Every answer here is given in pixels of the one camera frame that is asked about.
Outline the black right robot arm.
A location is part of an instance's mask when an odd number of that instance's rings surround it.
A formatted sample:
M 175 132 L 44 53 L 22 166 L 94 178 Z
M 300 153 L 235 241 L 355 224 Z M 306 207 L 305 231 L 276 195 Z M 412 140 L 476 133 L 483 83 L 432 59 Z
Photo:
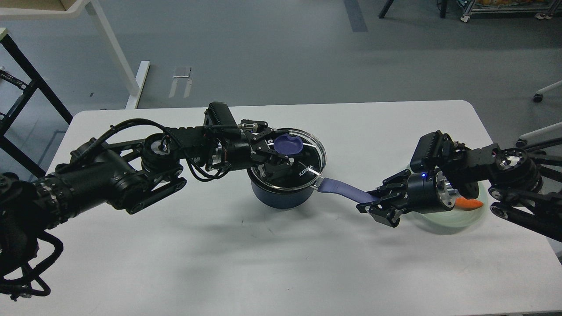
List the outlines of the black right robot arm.
M 479 182 L 487 180 L 495 199 L 493 214 L 560 241 L 561 192 L 544 194 L 541 189 L 544 178 L 561 181 L 561 173 L 552 169 L 561 165 L 561 158 L 540 150 L 502 150 L 497 144 L 470 149 L 446 133 L 431 132 L 419 139 L 409 168 L 369 191 L 374 199 L 358 203 L 357 210 L 396 227 L 401 215 L 449 212 L 459 197 L 476 199 Z

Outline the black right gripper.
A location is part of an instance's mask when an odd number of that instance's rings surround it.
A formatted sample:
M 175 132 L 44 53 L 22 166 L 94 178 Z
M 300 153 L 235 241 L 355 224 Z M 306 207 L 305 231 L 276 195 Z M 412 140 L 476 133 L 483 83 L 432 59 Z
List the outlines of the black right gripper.
M 405 202 L 370 201 L 357 204 L 360 213 L 369 214 L 376 222 L 396 227 L 402 214 L 447 212 L 455 207 L 457 190 L 443 172 L 402 170 L 382 181 L 382 185 L 367 191 L 376 198 L 402 196 Z

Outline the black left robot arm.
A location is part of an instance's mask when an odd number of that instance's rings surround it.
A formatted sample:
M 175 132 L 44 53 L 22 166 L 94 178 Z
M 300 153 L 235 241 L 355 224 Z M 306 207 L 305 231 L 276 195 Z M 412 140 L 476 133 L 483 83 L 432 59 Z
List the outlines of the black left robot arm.
M 292 153 L 267 140 L 273 133 L 264 121 L 236 122 L 226 104 L 213 102 L 202 126 L 173 128 L 133 118 L 89 140 L 72 151 L 68 164 L 34 182 L 2 174 L 2 294 L 14 301 L 48 296 L 40 275 L 64 249 L 48 230 L 103 203 L 132 215 L 174 194 L 187 182 L 181 160 L 201 182 L 259 166 L 281 175 Z

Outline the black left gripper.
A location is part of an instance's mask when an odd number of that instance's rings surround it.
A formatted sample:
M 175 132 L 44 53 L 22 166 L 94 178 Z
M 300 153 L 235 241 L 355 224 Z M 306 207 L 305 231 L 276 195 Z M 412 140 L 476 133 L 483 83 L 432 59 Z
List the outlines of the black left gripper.
M 271 128 L 267 122 L 255 120 L 245 121 L 245 131 L 239 128 L 220 128 L 215 132 L 220 144 L 216 150 L 215 168 L 225 172 L 255 167 L 255 176 L 263 182 L 287 180 L 293 174 L 295 158 L 269 154 L 263 164 L 259 164 L 259 161 L 252 157 L 252 149 L 272 151 L 270 145 L 273 141 L 287 132 L 288 129 Z

